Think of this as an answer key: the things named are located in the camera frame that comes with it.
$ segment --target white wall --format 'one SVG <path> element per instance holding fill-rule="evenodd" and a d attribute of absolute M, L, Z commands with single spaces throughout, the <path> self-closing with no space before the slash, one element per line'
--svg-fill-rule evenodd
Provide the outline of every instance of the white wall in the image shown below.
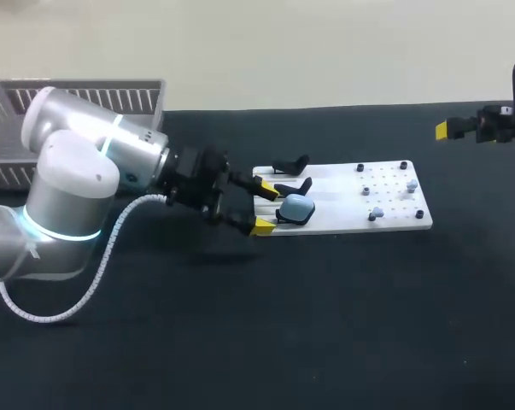
<path fill-rule="evenodd" d="M 511 98 L 515 0 L 0 0 L 1 78 L 164 78 L 169 109 Z"/>

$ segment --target mounting bolt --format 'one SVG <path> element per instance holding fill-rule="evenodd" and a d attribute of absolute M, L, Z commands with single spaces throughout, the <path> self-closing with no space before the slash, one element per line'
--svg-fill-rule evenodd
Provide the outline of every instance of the mounting bolt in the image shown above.
<path fill-rule="evenodd" d="M 414 191 L 418 188 L 418 182 L 416 179 L 411 179 L 407 182 L 407 192 L 410 194 L 414 193 Z"/>
<path fill-rule="evenodd" d="M 376 218 L 382 218 L 384 216 L 384 211 L 379 208 L 379 207 L 375 207 L 373 208 L 373 210 L 371 211 L 371 213 L 369 214 L 369 220 L 371 222 L 373 222 Z"/>

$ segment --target black tablecloth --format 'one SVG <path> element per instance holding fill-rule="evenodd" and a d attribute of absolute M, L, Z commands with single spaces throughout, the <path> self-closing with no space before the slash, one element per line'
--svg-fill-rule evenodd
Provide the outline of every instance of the black tablecloth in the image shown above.
<path fill-rule="evenodd" d="M 33 325 L 0 301 L 0 408 L 515 408 L 515 144 L 434 141 L 481 105 L 165 113 L 174 145 L 223 146 L 246 171 L 303 153 L 412 160 L 434 226 L 244 238 L 145 205 L 75 320 Z M 102 249 L 80 277 L 13 297 L 70 307 Z"/>

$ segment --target white spiral cable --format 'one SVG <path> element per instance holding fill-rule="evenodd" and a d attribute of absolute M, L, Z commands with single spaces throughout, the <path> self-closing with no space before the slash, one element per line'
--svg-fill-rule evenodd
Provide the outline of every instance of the white spiral cable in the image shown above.
<path fill-rule="evenodd" d="M 111 256 L 111 251 L 113 250 L 114 243 L 117 240 L 117 236 L 119 234 L 120 228 L 124 224 L 126 217 L 130 214 L 131 211 L 134 210 L 138 205 L 141 205 L 145 202 L 162 202 L 166 203 L 166 196 L 163 195 L 145 195 L 141 196 L 138 199 L 130 202 L 130 204 L 122 211 L 119 218 L 114 223 L 113 230 L 111 231 L 111 236 L 109 237 L 109 240 L 107 242 L 107 246 L 105 247 L 105 251 L 103 252 L 102 261 L 100 262 L 100 266 L 97 268 L 96 276 L 94 277 L 94 280 L 92 280 L 92 283 L 90 285 L 90 288 L 86 291 L 86 293 L 83 295 L 83 297 L 80 298 L 80 300 L 70 309 L 68 309 L 64 313 L 59 313 L 54 316 L 35 316 L 34 314 L 30 314 L 19 307 L 16 306 L 14 302 L 12 302 L 12 299 L 10 298 L 10 295 L 7 291 L 7 288 L 4 284 L 4 282 L 0 282 L 0 292 L 1 296 L 3 297 L 4 302 L 7 304 L 10 310 L 12 310 L 15 314 L 20 316 L 21 318 L 25 320 L 29 320 L 31 322 L 35 323 L 54 323 L 54 322 L 60 322 L 62 320 L 65 320 L 74 314 L 76 314 L 94 295 L 94 292 L 96 292 L 97 286 L 99 285 L 100 281 L 102 280 L 103 273 L 105 272 L 105 268 L 109 262 L 109 257 Z"/>

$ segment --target blue object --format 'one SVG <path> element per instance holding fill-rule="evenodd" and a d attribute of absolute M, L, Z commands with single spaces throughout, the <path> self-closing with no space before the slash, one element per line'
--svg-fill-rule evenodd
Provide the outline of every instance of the blue object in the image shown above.
<path fill-rule="evenodd" d="M 276 211 L 278 223 L 306 225 L 316 210 L 314 201 L 307 196 L 291 194 Z"/>

